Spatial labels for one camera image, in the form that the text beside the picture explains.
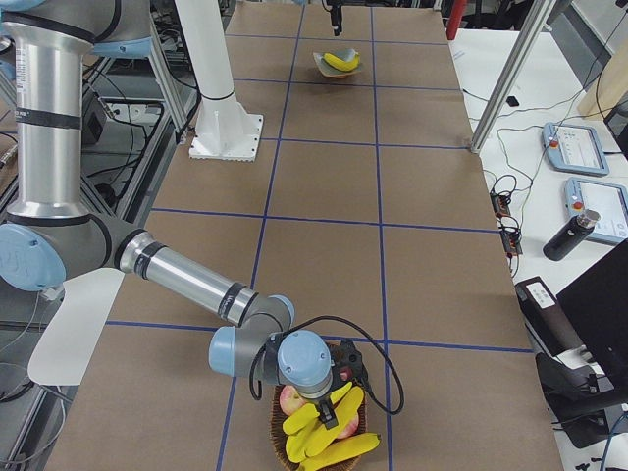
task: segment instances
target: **banana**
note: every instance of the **banana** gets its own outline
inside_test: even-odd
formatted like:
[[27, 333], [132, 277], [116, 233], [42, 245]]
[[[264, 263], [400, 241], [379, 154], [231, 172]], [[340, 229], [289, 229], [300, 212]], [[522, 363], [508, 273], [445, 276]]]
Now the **banana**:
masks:
[[360, 65], [360, 53], [356, 52], [354, 49], [351, 49], [351, 51], [353, 54], [349, 55], [349, 58], [346, 61], [338, 56], [335, 56], [331, 52], [323, 54], [323, 60], [334, 69], [341, 72], [351, 72], [357, 69], [357, 66]]
[[340, 400], [346, 396], [346, 394], [349, 392], [352, 386], [353, 386], [353, 383], [351, 381], [348, 381], [344, 384], [342, 388], [338, 388], [337, 390], [332, 392], [330, 394], [330, 400], [332, 401], [332, 404], [333, 405], [338, 404]]
[[294, 435], [303, 427], [305, 427], [310, 420], [316, 419], [320, 415], [320, 412], [316, 410], [316, 406], [312, 403], [301, 406], [296, 412], [289, 416], [288, 419], [282, 424], [284, 433], [286, 435]]
[[286, 456], [293, 463], [300, 463], [305, 456], [305, 444], [307, 438], [316, 430], [318, 420], [310, 421], [305, 427], [298, 431], [296, 435], [289, 435], [286, 441]]
[[[336, 405], [345, 394], [351, 389], [352, 383], [346, 383], [342, 388], [338, 388], [334, 392], [330, 394], [330, 400], [332, 404]], [[284, 429], [284, 433], [286, 435], [294, 435], [303, 427], [305, 427], [310, 420], [317, 418], [320, 415], [319, 411], [316, 410], [316, 406], [314, 404], [305, 404], [292, 415], [289, 416], [288, 419], [284, 421], [282, 428]]]
[[340, 401], [338, 407], [336, 407], [338, 424], [329, 430], [325, 427], [325, 424], [318, 424], [316, 430], [307, 438], [305, 455], [308, 457], [316, 456], [327, 448], [351, 421], [363, 400], [364, 391], [362, 388], [351, 388]]
[[297, 471], [318, 471], [341, 461], [367, 453], [377, 448], [381, 438], [377, 434], [354, 435], [329, 445], [322, 453], [304, 459]]

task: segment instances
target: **red apple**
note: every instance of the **red apple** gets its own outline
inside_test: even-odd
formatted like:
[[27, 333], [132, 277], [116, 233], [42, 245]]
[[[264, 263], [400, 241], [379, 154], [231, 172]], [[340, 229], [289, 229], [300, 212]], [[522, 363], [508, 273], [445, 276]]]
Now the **red apple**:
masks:
[[286, 385], [282, 389], [282, 393], [279, 396], [279, 406], [285, 413], [285, 415], [292, 415], [298, 409], [300, 409], [306, 400], [298, 395], [294, 386]]
[[356, 412], [353, 418], [351, 419], [351, 421], [348, 424], [346, 424], [346, 427], [344, 427], [344, 430], [342, 430], [342, 432], [339, 433], [339, 435], [337, 436], [337, 439], [342, 440], [342, 439], [346, 439], [347, 437], [352, 436], [357, 430], [357, 426], [359, 424], [360, 424], [360, 417], [357, 415], [357, 412]]

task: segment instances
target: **grid line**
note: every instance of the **grid line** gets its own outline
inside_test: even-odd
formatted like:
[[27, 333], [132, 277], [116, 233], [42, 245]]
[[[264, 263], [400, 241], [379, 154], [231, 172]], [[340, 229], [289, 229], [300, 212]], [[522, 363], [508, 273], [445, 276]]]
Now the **grid line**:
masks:
[[[365, 145], [375, 147], [373, 142], [358, 142], [350, 140], [317, 140], [317, 139], [297, 139], [292, 137], [262, 137], [262, 140], [273, 140], [277, 142], [305, 142], [312, 144], [334, 144], [334, 145]], [[466, 145], [424, 145], [424, 144], [384, 144], [380, 142], [380, 147], [403, 147], [409, 149], [435, 149], [435, 150], [468, 150]]]
[[[243, 34], [243, 33], [226, 33], [226, 37], [251, 37], [259, 39], [297, 39], [296, 36], [272, 36], [265, 34]], [[384, 41], [369, 39], [335, 39], [331, 37], [299, 37], [301, 40], [310, 41], [336, 41], [336, 42], [374, 42], [376, 44], [411, 44], [416, 46], [449, 46], [446, 42], [431, 42], [431, 41]]]
[[498, 229], [475, 229], [475, 228], [457, 228], [449, 226], [430, 226], [419, 224], [402, 224], [402, 223], [380, 223], [370, 221], [344, 221], [340, 219], [320, 219], [320, 218], [302, 218], [295, 216], [274, 216], [274, 215], [260, 215], [260, 214], [246, 214], [246, 213], [223, 213], [220, 211], [202, 211], [196, 209], [178, 209], [178, 208], [152, 208], [151, 211], [156, 213], [178, 213], [178, 214], [198, 214], [202, 216], [226, 216], [232, 218], [248, 218], [248, 219], [261, 219], [271, 221], [292, 221], [300, 223], [320, 223], [320, 224], [340, 224], [347, 226], [372, 226], [382, 228], [400, 228], [400, 229], [420, 229], [428, 231], [449, 231], [456, 233], [478, 233], [478, 234], [499, 234]]
[[[197, 331], [197, 332], [216, 332], [218, 327], [207, 326], [191, 326], [186, 324], [163, 324], [153, 322], [138, 321], [120, 321], [108, 320], [105, 322], [107, 326], [116, 327], [138, 327], [142, 329], [164, 329], [172, 331]], [[345, 337], [345, 336], [321, 336], [325, 340], [342, 340], [349, 339], [360, 343], [368, 343], [369, 341], [362, 337]], [[376, 343], [384, 344], [384, 339], [374, 339]], [[399, 346], [412, 346], [419, 348], [442, 348], [447, 350], [475, 350], [475, 351], [497, 351], [501, 353], [533, 353], [531, 348], [521, 348], [516, 346], [492, 346], [492, 345], [474, 345], [466, 343], [446, 343], [439, 341], [418, 341], [418, 340], [395, 340], [388, 339], [388, 344]]]
[[[282, 120], [280, 122], [280, 126], [279, 126], [279, 133], [278, 133], [278, 142], [277, 142], [277, 147], [275, 148], [275, 157], [273, 158], [273, 169], [271, 171], [271, 177], [268, 183], [268, 192], [266, 194], [266, 204], [264, 207], [264, 216], [262, 218], [262, 227], [260, 228], [260, 232], [259, 232], [259, 238], [257, 241], [257, 251], [255, 253], [255, 262], [253, 263], [253, 270], [252, 270], [252, 274], [251, 274], [251, 283], [250, 286], [251, 288], [255, 288], [255, 282], [257, 281], [257, 271], [259, 268], [259, 260], [261, 257], [261, 253], [262, 253], [262, 245], [264, 243], [264, 233], [266, 231], [266, 223], [267, 223], [267, 216], [268, 216], [268, 209], [270, 207], [270, 202], [271, 202], [271, 196], [273, 193], [273, 182], [275, 180], [275, 173], [277, 170], [277, 162], [279, 160], [279, 152], [280, 152], [280, 148], [282, 145], [281, 142], [281, 137], [282, 137], [282, 133], [284, 132], [284, 124], [286, 122], [286, 112], [288, 110], [288, 100], [289, 100], [289, 96], [290, 96], [290, 86], [291, 86], [291, 81], [292, 81], [292, 76], [294, 74], [294, 63], [296, 62], [296, 52], [298, 50], [298, 37], [301, 34], [301, 27], [303, 25], [303, 17], [305, 15], [305, 6], [301, 7], [301, 16], [299, 18], [299, 22], [298, 22], [298, 31], [296, 34], [296, 41], [294, 42], [294, 51], [292, 53], [292, 64], [290, 65], [290, 74], [289, 74], [289, 78], [288, 78], [288, 86], [287, 86], [287, 90], [286, 90], [286, 99], [284, 101], [284, 110], [282, 112]], [[237, 383], [237, 378], [234, 378], [232, 381], [232, 389], [230, 391], [230, 395], [229, 395], [229, 405], [227, 407], [227, 414], [225, 417], [225, 426], [223, 428], [223, 436], [222, 436], [222, 440], [221, 440], [221, 445], [220, 445], [220, 452], [219, 452], [219, 461], [216, 463], [216, 471], [222, 471], [222, 467], [223, 467], [223, 457], [225, 454], [225, 449], [227, 447], [227, 437], [229, 435], [229, 426], [231, 423], [231, 416], [232, 416], [232, 407], [233, 407], [233, 403], [234, 403], [234, 396], [236, 395], [236, 383]]]
[[439, 86], [419, 86], [419, 85], [373, 85], [368, 83], [344, 83], [334, 81], [310, 81], [310, 80], [280, 80], [278, 78], [234, 78], [234, 81], [260, 81], [268, 83], [298, 83], [299, 85], [325, 85], [325, 86], [355, 86], [362, 88], [397, 88], [402, 90], [426, 90], [426, 91], [457, 91], [460, 88], [439, 87]]
[[[389, 356], [389, 318], [388, 304], [386, 296], [386, 252], [384, 248], [384, 208], [382, 195], [382, 166], [380, 158], [380, 130], [377, 109], [377, 66], [375, 48], [375, 15], [373, 7], [369, 12], [371, 18], [371, 53], [373, 60], [373, 110], [375, 114], [375, 158], [377, 171], [377, 204], [378, 204], [378, 226], [380, 238], [380, 283], [382, 284], [382, 333], [384, 334], [384, 353]], [[386, 408], [391, 410], [391, 371], [388, 364], [384, 365], [384, 383], [386, 388]], [[394, 470], [393, 452], [393, 422], [390, 414], [386, 414], [386, 435], [389, 457], [389, 471]]]

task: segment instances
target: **red object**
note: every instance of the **red object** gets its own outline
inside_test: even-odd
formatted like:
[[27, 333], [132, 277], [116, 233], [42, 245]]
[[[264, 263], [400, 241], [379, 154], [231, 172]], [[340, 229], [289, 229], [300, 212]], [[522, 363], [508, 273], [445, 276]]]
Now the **red object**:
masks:
[[464, 9], [467, 7], [467, 0], [455, 0], [453, 8], [451, 9], [451, 16], [447, 22], [447, 39], [453, 41], [455, 35], [458, 33], [462, 16], [464, 15]]

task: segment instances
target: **white pillar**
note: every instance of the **white pillar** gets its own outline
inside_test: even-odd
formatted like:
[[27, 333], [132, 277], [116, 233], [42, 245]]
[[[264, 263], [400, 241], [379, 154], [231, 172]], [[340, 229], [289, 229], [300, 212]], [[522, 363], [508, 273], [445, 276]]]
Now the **white pillar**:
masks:
[[192, 158], [255, 160], [263, 117], [236, 98], [217, 0], [176, 0], [185, 42], [203, 94]]

